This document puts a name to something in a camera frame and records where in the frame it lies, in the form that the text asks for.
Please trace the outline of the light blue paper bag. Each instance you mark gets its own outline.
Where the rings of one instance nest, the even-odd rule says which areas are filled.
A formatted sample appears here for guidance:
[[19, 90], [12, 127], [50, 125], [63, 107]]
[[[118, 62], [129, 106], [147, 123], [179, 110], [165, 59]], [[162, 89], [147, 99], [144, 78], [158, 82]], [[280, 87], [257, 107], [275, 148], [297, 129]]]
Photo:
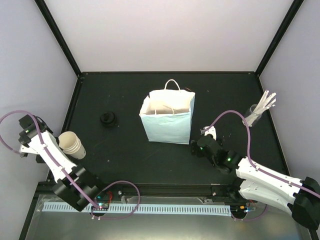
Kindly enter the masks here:
[[188, 145], [196, 94], [169, 79], [163, 89], [149, 92], [139, 111], [149, 142]]

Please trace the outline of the black coffee cup lid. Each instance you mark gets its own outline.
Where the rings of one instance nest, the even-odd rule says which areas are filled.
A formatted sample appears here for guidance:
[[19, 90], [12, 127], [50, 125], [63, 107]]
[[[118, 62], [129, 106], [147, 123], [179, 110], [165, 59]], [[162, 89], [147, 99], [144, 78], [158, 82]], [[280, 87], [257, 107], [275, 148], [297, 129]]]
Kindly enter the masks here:
[[117, 117], [112, 111], [104, 112], [99, 119], [101, 124], [106, 128], [112, 128], [117, 123]]

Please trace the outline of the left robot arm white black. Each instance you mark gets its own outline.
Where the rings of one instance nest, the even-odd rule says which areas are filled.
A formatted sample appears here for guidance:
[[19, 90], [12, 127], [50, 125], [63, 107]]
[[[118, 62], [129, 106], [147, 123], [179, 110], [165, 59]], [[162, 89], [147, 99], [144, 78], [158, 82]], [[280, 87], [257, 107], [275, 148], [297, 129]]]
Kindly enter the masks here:
[[82, 165], [76, 165], [60, 149], [50, 128], [35, 116], [27, 114], [19, 120], [23, 131], [19, 133], [20, 152], [41, 156], [51, 170], [56, 184], [53, 192], [81, 212], [88, 204], [96, 209], [108, 188]]

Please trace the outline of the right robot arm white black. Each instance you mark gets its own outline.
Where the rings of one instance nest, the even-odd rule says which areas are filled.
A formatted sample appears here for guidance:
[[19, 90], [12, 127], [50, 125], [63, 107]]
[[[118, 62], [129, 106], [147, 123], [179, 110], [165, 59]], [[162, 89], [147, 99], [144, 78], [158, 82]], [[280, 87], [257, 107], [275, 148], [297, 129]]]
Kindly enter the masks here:
[[228, 187], [234, 202], [253, 200], [280, 209], [309, 230], [320, 226], [320, 185], [311, 178], [304, 180], [281, 174], [232, 150], [224, 150], [210, 135], [190, 142], [191, 153], [205, 157], [220, 173], [235, 177]]

